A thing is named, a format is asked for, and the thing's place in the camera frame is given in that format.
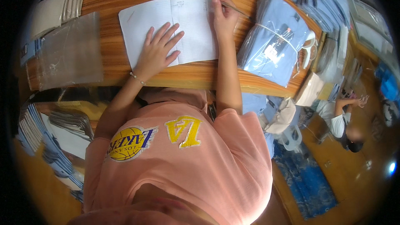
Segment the lined paper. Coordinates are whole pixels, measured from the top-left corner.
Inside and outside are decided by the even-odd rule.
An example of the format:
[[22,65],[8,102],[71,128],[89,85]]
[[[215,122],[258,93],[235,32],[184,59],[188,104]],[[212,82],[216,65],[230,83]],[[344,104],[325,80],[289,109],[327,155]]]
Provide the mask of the lined paper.
[[181,51],[178,56],[180,64],[217,59],[210,7],[211,0],[171,0],[174,24],[179,23],[175,34],[185,32],[176,44]]
[[153,0],[120,11],[118,16],[131,68],[137,65],[148,30],[153,26],[155,34],[166,22],[170,22],[171,26],[179,23],[175,35],[185,32],[168,53],[181,51],[170,66],[217,59],[210,8],[211,0]]

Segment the yellow basketball graphic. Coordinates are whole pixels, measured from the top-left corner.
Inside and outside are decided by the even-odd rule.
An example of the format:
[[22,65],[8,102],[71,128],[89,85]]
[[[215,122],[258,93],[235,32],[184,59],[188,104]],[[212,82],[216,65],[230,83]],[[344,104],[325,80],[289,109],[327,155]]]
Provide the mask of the yellow basketball graphic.
[[123,129],[111,140],[107,154],[115,161],[132,160],[150,146],[157,131],[158,126],[149,129],[140,126]]

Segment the right hand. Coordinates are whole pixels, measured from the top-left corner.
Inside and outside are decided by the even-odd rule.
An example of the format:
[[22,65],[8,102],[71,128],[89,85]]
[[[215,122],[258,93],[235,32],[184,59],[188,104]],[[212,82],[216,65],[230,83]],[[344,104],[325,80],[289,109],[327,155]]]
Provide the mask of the right hand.
[[356,105],[360,108],[364,108],[366,103],[368,102],[368,98],[369,98],[368,95],[365,97],[362,97],[362,98],[358,98],[358,99],[356,99],[356,102],[354,103],[354,105]]
[[212,0],[214,7],[214,29],[217,34],[218,42],[233,40],[233,31],[239,19],[239,13],[230,7],[222,10],[221,1],[236,7],[232,0]]
[[180,51],[174,51],[167,57],[170,50],[183,37],[184,32],[179,32],[174,38],[173,33],[179,28],[179,24],[174,24],[169,30],[170,23],[167,22],[159,29],[153,38],[154,27],[151,27],[146,35],[142,53],[139,56],[138,64],[133,70],[133,74],[139,80],[146,82],[152,76],[160,73],[163,69],[172,63]]

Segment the blue rug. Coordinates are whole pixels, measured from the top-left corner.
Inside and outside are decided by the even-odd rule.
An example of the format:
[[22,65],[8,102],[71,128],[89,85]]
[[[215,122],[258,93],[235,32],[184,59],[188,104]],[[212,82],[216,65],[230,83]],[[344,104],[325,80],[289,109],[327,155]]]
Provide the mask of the blue rug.
[[300,144],[302,153],[287,151],[277,140],[274,145],[275,162],[305,220],[322,215],[337,205],[336,197],[321,168],[304,143]]

